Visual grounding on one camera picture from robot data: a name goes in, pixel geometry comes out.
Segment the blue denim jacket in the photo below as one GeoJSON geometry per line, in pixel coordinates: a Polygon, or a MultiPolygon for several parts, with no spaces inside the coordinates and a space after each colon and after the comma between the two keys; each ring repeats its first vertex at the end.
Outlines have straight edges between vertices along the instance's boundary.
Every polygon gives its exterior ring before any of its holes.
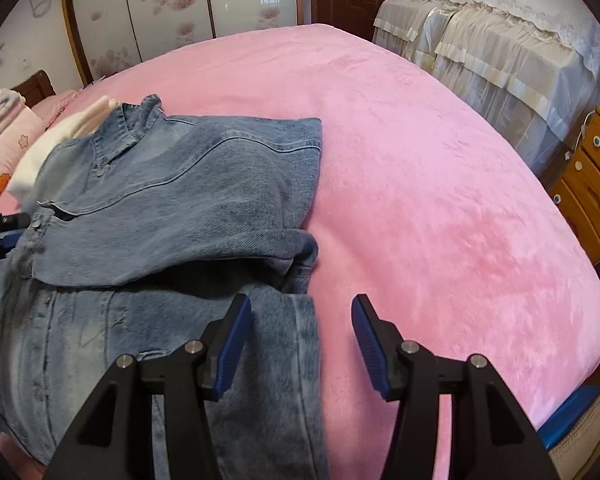
{"type": "Polygon", "coordinates": [[[221,474],[326,478],[302,226],[321,151],[315,117],[169,116],[158,96],[57,145],[0,260],[1,430],[48,464],[118,356],[167,356],[244,294],[249,335],[208,413],[221,474]]]}

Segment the white folded fleece garment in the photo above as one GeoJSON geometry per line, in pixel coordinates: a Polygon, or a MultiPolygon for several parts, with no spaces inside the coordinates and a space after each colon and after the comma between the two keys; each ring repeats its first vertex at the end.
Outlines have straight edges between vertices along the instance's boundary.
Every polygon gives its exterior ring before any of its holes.
{"type": "Polygon", "coordinates": [[[6,192],[22,204],[32,191],[48,155],[56,146],[69,140],[81,139],[93,133],[120,102],[102,96],[85,110],[73,114],[46,130],[22,156],[6,186],[6,192]]]}

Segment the pink folded quilt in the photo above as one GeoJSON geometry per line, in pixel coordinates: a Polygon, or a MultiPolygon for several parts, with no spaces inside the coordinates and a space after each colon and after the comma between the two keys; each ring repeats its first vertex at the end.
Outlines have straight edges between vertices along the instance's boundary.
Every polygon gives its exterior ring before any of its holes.
{"type": "Polygon", "coordinates": [[[0,196],[20,159],[44,132],[42,119],[25,106],[0,133],[0,196]]]}

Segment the dark wooden headboard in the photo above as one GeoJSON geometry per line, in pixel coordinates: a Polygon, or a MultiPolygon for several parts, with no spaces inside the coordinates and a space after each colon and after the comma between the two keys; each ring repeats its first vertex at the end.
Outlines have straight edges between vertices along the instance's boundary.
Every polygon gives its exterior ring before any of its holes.
{"type": "Polygon", "coordinates": [[[21,84],[17,84],[12,90],[24,97],[24,104],[26,104],[27,107],[34,107],[46,98],[56,94],[55,89],[50,82],[50,77],[46,74],[45,70],[38,70],[27,80],[23,81],[21,84]]]}

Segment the pink bed blanket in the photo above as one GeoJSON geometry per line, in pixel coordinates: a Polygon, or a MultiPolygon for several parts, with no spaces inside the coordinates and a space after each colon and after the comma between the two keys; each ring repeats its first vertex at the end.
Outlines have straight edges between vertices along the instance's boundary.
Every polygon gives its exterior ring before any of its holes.
{"type": "Polygon", "coordinates": [[[320,343],[328,475],[375,479],[396,411],[350,321],[364,294],[447,358],[483,353],[535,425],[600,362],[600,280],[540,181],[443,84],[325,25],[245,32],[93,84],[79,104],[158,96],[169,116],[315,117],[320,173],[303,229],[320,343]]]}

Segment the floral sliding wardrobe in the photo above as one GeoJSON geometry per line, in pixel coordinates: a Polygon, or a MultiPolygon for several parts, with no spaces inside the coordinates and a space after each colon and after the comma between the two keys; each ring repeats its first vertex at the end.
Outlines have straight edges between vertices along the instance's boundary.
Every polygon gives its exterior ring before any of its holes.
{"type": "Polygon", "coordinates": [[[302,0],[61,0],[84,82],[166,52],[250,30],[302,23],[302,0]]]}

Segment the wooden drawer cabinet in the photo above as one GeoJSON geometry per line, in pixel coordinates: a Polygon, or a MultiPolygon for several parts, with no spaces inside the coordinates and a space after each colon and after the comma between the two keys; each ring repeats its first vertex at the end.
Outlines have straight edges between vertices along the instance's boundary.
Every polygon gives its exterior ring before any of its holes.
{"type": "Polygon", "coordinates": [[[550,197],[592,263],[600,262],[600,108],[583,133],[550,197]]]}

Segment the lace covered furniture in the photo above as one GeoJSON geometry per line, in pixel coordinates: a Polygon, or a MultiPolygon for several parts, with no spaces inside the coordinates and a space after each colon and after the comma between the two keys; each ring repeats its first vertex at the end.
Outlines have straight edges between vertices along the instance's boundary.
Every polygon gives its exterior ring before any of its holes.
{"type": "Polygon", "coordinates": [[[537,176],[600,105],[600,23],[582,0],[385,0],[373,40],[444,84],[537,176]]]}

